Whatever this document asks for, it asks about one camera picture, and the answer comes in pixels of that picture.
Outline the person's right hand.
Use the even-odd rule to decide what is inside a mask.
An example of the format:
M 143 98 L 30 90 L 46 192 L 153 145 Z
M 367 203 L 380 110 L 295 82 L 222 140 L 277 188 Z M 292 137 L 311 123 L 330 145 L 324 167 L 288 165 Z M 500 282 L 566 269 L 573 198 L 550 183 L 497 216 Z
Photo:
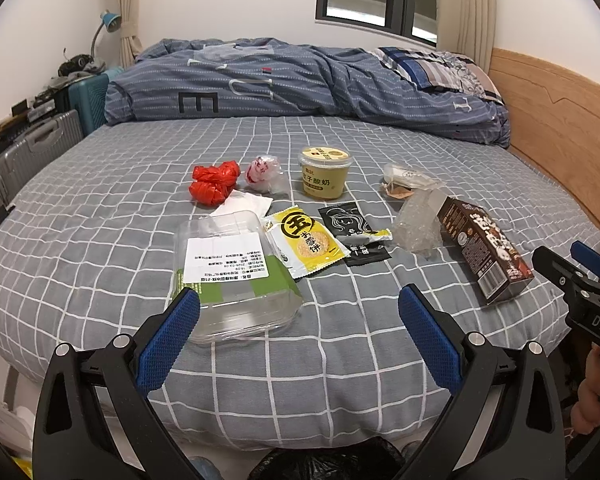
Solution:
M 578 389 L 578 400 L 570 413 L 575 434 L 590 434 L 600 426 L 600 346 L 592 344 L 585 363 L 585 378 Z

